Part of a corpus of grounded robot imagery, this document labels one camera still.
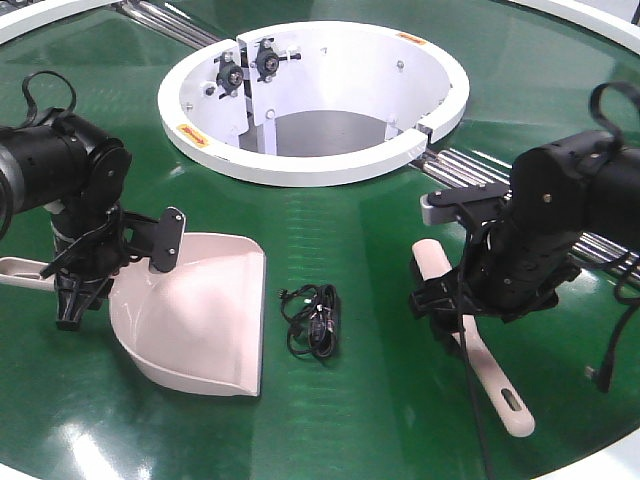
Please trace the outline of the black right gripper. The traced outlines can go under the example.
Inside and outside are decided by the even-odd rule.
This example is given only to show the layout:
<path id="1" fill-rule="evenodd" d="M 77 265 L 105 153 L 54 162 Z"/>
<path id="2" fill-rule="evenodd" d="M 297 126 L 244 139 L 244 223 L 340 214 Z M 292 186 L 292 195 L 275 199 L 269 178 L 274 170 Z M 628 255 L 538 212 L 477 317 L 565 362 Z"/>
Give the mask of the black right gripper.
<path id="1" fill-rule="evenodd" d="M 566 229 L 537 231 L 503 214 L 466 242 L 454 272 L 420 283 L 409 295 L 411 312 L 416 319 L 428 318 L 432 336 L 447 354 L 460 355 L 461 312 L 508 323 L 555 307 L 555 289 L 579 273 L 569 259 L 579 237 Z"/>

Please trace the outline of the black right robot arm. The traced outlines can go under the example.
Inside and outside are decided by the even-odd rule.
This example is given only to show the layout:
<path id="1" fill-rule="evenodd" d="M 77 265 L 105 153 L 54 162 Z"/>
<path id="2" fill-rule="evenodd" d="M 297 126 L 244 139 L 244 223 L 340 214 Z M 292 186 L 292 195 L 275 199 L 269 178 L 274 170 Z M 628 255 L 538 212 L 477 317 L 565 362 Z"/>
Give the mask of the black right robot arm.
<path id="1" fill-rule="evenodd" d="M 423 281 L 409 302 L 456 331 L 458 314 L 504 322 L 558 303 L 580 273 L 570 251 L 585 233 L 639 250 L 639 151 L 586 131 L 518 156 L 509 182 L 423 196 L 426 221 L 459 221 L 469 235 L 460 263 Z"/>

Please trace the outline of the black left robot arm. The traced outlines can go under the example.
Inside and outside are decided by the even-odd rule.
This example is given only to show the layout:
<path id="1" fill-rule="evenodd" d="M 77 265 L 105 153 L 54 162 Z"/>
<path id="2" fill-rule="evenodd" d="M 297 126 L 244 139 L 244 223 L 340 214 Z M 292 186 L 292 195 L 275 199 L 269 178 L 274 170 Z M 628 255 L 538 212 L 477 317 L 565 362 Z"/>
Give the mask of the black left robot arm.
<path id="1" fill-rule="evenodd" d="M 47 110 L 35 125 L 1 132 L 1 229 L 37 207 L 50 213 L 59 329 L 76 331 L 127 264 L 120 196 L 132 161 L 122 141 L 82 117 Z"/>

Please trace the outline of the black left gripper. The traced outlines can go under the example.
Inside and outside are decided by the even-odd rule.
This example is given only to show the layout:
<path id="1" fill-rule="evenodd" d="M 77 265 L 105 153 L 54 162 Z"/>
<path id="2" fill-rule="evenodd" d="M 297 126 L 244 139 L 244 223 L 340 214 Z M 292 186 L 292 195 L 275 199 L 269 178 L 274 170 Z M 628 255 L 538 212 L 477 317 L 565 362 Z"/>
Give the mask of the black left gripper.
<path id="1" fill-rule="evenodd" d="M 40 277 L 54 278 L 56 326 L 77 331 L 87 310 L 99 310 L 111 291 L 111 277 L 127 263 L 124 211 L 120 203 L 94 210 L 80 202 L 50 202 L 54 259 Z"/>

